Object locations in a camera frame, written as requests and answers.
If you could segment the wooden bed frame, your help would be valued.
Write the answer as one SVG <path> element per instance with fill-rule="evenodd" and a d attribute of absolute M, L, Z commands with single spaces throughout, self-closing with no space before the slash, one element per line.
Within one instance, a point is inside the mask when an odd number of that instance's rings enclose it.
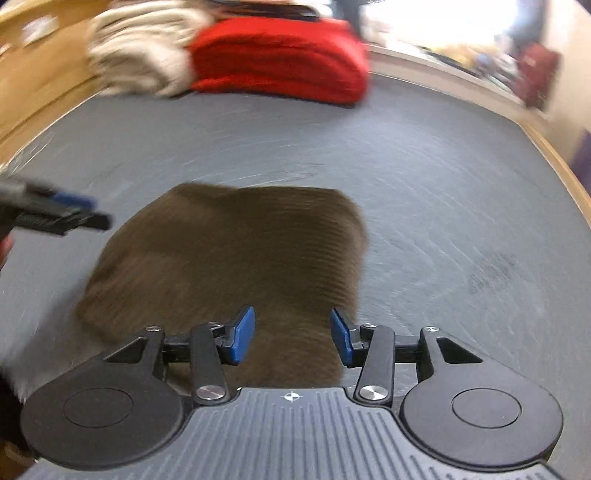
<path fill-rule="evenodd" d="M 89 21 L 106 1 L 11 1 L 1 8 L 1 162 L 98 91 L 86 59 Z M 27 46 L 23 29 L 43 17 L 57 30 Z"/>

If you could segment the cream folded blanket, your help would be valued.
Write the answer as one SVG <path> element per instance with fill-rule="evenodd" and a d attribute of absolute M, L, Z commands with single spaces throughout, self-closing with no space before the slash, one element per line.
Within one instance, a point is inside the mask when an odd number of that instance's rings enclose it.
<path fill-rule="evenodd" d="M 119 4 L 89 23 L 89 67 L 105 94 L 180 95 L 195 80 L 188 46 L 213 24 L 183 1 Z"/>

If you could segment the brown corduroy pants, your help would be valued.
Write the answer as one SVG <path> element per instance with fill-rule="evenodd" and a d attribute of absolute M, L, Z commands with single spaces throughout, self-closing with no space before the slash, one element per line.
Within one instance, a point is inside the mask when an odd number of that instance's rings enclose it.
<path fill-rule="evenodd" d="M 183 334 L 256 313 L 231 387 L 338 385 L 329 314 L 356 312 L 368 244 L 360 208 L 307 187 L 178 185 L 110 238 L 75 309 L 115 344 L 147 326 Z"/>

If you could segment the red folded blanket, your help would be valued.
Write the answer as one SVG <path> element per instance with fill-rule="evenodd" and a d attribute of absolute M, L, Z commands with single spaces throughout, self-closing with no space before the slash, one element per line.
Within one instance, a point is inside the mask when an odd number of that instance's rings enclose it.
<path fill-rule="evenodd" d="M 335 105 L 367 94 L 367 48 L 342 20 L 235 17 L 187 47 L 201 93 L 247 92 Z"/>

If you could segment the grey quilted mattress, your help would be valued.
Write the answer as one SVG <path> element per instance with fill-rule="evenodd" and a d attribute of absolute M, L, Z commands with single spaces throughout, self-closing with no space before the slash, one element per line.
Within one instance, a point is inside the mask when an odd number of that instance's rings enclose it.
<path fill-rule="evenodd" d="M 96 198 L 117 223 L 186 181 L 342 191 L 370 237 L 360 319 L 436 325 L 545 386 L 565 418 L 551 464 L 589 477 L 590 228 L 515 123 L 379 76 L 352 109 L 97 96 L 12 168 Z"/>

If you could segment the dark red cushion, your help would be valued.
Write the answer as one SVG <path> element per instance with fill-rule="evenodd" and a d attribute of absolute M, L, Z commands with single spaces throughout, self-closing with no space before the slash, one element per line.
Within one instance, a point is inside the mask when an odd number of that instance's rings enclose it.
<path fill-rule="evenodd" d="M 544 109 L 561 60 L 559 52 L 538 43 L 528 45 L 520 53 L 511 89 L 527 108 Z"/>

